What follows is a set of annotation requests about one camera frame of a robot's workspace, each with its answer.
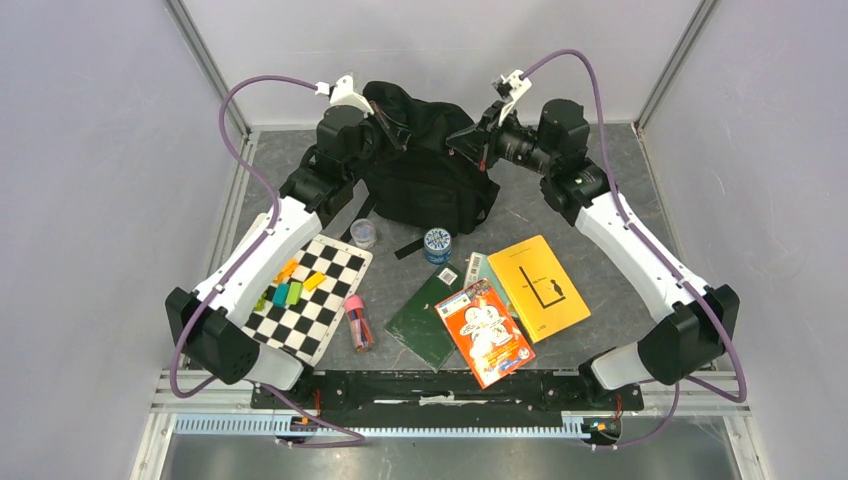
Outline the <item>yellow hardcover book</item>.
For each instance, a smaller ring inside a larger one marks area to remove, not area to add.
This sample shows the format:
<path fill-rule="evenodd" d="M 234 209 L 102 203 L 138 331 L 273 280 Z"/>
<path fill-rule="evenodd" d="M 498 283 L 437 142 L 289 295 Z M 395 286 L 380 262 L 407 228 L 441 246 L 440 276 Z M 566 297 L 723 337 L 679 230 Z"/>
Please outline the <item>yellow hardcover book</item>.
<path fill-rule="evenodd" d="M 488 263 L 532 342 L 547 339 L 591 315 L 543 236 L 491 254 Z"/>

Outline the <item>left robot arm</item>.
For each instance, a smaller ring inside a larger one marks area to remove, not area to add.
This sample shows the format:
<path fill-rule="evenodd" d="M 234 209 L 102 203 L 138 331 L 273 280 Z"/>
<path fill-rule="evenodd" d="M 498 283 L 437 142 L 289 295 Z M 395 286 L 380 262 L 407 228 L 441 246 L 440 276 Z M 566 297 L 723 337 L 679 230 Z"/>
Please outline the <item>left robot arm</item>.
<path fill-rule="evenodd" d="M 270 192 L 260 226 L 224 264 L 193 290 L 175 288 L 165 307 L 175 343 L 170 370 L 181 356 L 212 379 L 276 387 L 290 407 L 306 405 L 314 381 L 294 355 L 249 337 L 242 328 L 254 302 L 284 264 L 317 236 L 353 197 L 353 188 L 375 165 L 405 151 L 409 126 L 370 101 L 364 109 L 332 106 L 316 127 L 316 142 L 284 184 Z"/>

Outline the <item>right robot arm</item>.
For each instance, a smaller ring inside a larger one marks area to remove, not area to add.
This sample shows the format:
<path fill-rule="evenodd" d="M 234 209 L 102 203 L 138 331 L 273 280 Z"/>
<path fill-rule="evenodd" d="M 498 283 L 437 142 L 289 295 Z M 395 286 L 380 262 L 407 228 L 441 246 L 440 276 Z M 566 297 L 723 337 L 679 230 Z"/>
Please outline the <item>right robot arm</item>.
<path fill-rule="evenodd" d="M 505 109 L 495 102 L 477 123 L 449 135 L 447 147 L 482 170 L 506 160 L 540 174 L 547 204 L 607 255 L 656 322 L 641 340 L 580 366 L 580 400 L 602 408 L 621 387 L 649 381 L 672 386 L 730 354 L 738 295 L 685 268 L 637 218 L 615 181 L 587 155 L 590 126 L 583 107 L 550 100 L 535 127 L 521 125 Z"/>

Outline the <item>black student backpack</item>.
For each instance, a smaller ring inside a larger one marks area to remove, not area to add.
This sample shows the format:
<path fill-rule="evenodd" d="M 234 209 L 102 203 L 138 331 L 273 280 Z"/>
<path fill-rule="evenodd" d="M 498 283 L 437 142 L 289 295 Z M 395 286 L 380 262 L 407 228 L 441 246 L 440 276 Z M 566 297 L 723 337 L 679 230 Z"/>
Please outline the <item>black student backpack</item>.
<path fill-rule="evenodd" d="M 488 219 L 500 185 L 446 146 L 449 135 L 473 125 L 472 118 L 454 103 L 421 100 L 386 81 L 368 82 L 364 96 L 408 139 L 404 150 L 383 149 L 365 172 L 368 197 L 356 218 L 374 212 L 425 231 L 473 233 Z"/>

